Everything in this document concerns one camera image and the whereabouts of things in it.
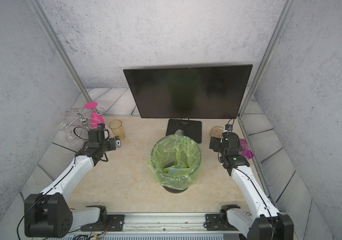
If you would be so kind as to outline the light green sticky note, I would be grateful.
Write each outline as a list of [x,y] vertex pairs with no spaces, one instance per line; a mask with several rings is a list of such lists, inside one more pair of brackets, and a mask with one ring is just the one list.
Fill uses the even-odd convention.
[[188,175],[192,172],[192,170],[193,170],[193,169],[191,169],[191,168],[180,169],[181,175],[182,175],[182,176],[188,176]]

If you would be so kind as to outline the blue sticky note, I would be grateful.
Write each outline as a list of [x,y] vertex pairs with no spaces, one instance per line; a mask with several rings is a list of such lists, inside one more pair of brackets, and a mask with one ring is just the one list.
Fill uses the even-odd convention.
[[168,174],[172,177],[181,177],[183,176],[183,170],[184,169],[177,169],[177,168],[173,168],[173,167],[170,167],[168,169]]

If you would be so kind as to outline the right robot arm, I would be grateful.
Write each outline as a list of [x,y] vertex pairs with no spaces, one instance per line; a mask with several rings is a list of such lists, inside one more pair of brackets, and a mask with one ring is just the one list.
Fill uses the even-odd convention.
[[210,149],[218,153],[220,163],[239,186],[250,212],[247,214],[237,205],[224,205],[218,220],[207,221],[206,228],[220,224],[225,230],[237,229],[241,240],[292,240],[293,221],[269,200],[240,147],[241,141],[233,132],[223,132],[221,138],[212,137],[210,141]]

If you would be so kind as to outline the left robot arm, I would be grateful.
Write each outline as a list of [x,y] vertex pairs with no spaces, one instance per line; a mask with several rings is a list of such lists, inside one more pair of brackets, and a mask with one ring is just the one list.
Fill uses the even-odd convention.
[[111,220],[105,206],[88,206],[71,210],[67,204],[72,192],[99,161],[107,162],[107,152],[120,148],[119,139],[110,138],[105,124],[88,131],[88,140],[75,154],[66,170],[38,194],[24,201],[25,236],[29,238],[62,238],[71,231],[106,231]]

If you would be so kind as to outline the black monitor stand base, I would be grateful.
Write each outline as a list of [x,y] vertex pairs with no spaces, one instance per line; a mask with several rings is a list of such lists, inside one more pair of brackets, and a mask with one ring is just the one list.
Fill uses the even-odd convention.
[[184,135],[200,144],[202,142],[202,126],[201,121],[169,119],[165,135]]

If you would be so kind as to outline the black computer monitor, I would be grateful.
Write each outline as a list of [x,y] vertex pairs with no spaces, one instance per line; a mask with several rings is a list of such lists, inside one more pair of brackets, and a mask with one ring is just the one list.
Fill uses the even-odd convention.
[[142,118],[234,119],[252,65],[124,69]]

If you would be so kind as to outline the amber plastic cup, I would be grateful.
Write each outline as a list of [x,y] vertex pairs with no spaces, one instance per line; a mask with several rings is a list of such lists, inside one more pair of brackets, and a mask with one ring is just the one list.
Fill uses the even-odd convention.
[[125,130],[121,120],[112,120],[109,123],[109,128],[112,130],[116,137],[120,138],[120,140],[125,139]]

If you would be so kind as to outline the purple snack bag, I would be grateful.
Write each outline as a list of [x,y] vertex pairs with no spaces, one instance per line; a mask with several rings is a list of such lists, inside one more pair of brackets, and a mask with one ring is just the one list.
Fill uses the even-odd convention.
[[240,139],[240,152],[242,156],[244,156],[247,160],[250,160],[254,157],[253,152],[251,151],[248,142],[245,139]]

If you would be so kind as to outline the pink wine glass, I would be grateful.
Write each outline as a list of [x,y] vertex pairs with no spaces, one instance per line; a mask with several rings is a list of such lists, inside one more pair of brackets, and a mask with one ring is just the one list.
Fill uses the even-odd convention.
[[84,105],[85,109],[88,109],[88,110],[92,111],[92,114],[91,114],[91,117],[90,117],[90,126],[93,129],[97,129],[100,124],[104,124],[105,125],[105,121],[104,121],[103,117],[97,111],[98,110],[97,106],[98,106],[97,102],[89,102],[89,103],[86,103]]

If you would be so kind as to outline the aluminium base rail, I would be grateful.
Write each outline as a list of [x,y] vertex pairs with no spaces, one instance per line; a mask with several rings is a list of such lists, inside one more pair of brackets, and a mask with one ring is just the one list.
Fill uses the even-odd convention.
[[61,239],[81,232],[103,236],[107,232],[125,234],[202,234],[203,232],[231,232],[242,240],[292,240],[294,223],[288,215],[261,215],[254,218],[240,209],[232,208],[216,213],[157,213],[107,214],[102,212],[89,223],[82,213],[54,217],[25,219],[26,236],[30,238]]

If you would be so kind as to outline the right aluminium frame post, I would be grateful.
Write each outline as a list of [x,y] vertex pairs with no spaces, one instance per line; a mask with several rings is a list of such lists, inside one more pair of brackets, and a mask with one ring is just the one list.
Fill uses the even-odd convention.
[[285,4],[283,6],[282,12],[279,16],[278,22],[274,28],[273,34],[269,40],[269,43],[267,45],[266,51],[262,57],[261,63],[256,71],[256,75],[254,79],[251,81],[251,85],[246,88],[246,96],[244,98],[244,101],[240,107],[239,113],[238,113],[238,119],[241,119],[243,115],[246,113],[246,110],[248,108],[248,105],[252,99],[253,94],[255,93],[261,79],[263,76],[263,73],[269,63],[269,60],[273,54],[274,48],[277,45],[277,42],[283,32],[284,26],[289,18],[290,12],[292,11],[294,4],[296,1],[294,0],[287,0],[285,1]]

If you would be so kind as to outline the aluminium frame post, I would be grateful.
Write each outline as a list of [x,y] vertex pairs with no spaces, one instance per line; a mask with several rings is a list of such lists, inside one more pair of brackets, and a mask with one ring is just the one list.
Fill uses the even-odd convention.
[[284,26],[289,18],[290,12],[292,11],[294,4],[296,1],[294,0],[287,0],[285,1],[285,4],[283,6],[282,12],[279,16],[278,22],[274,28],[273,34],[269,40],[269,43],[267,45],[266,51],[262,57],[261,63],[256,71],[256,75],[254,79],[251,81],[251,85],[246,88],[246,96],[244,98],[244,101],[240,107],[239,113],[238,113],[238,119],[241,119],[243,115],[246,113],[246,110],[248,108],[248,105],[252,99],[253,94],[255,93],[261,79],[263,76],[263,73],[269,63],[269,60],[273,54],[274,48],[277,45],[277,42],[283,32]]
[[66,67],[67,71],[69,72],[72,80],[74,81],[76,87],[84,97],[87,102],[91,102],[92,99],[86,90],[83,82],[81,81],[77,71],[75,70],[70,58],[68,57],[63,45],[61,44],[57,34],[55,33],[47,15],[45,14],[41,4],[37,0],[28,0],[28,3],[36,15],[40,25],[42,26],[44,32],[46,33],[47,37],[49,38],[50,42],[54,46],[57,54],[59,55],[61,61],[63,62],[64,66]]

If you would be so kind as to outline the left aluminium frame post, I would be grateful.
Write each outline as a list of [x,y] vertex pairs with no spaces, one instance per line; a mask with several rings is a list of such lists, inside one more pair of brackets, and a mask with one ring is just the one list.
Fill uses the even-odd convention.
[[47,15],[45,14],[41,4],[37,0],[28,0],[28,3],[36,15],[40,25],[42,26],[44,32],[46,33],[47,37],[49,38],[50,42],[54,46],[57,54],[59,55],[61,61],[63,62],[64,66],[66,67],[67,71],[69,72],[72,80],[74,81],[76,87],[84,97],[87,102],[91,102],[92,99],[86,90],[83,82],[81,81],[77,71],[75,70],[70,58],[68,57],[63,45],[61,44],[57,34],[55,33]]

